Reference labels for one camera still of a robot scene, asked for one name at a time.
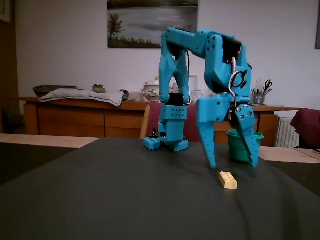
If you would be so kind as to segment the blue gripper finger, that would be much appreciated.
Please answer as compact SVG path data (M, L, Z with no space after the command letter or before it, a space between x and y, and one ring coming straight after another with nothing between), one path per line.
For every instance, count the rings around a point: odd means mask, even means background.
M234 128L240 140L239 146L236 146L237 157L235 159L255 168L259 161L260 145L254 130L256 121L253 108L248 104L240 104L235 110L234 117Z
M201 138L202 146L211 168L216 167L215 159L215 142L214 142L214 123L213 122L198 122L198 133Z

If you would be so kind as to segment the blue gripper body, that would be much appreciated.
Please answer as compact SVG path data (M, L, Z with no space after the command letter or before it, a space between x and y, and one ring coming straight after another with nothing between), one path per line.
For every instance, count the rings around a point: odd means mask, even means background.
M248 98L231 94L216 94L213 97L201 97L196 103L196 124L230 121L240 125L251 124L251 106Z

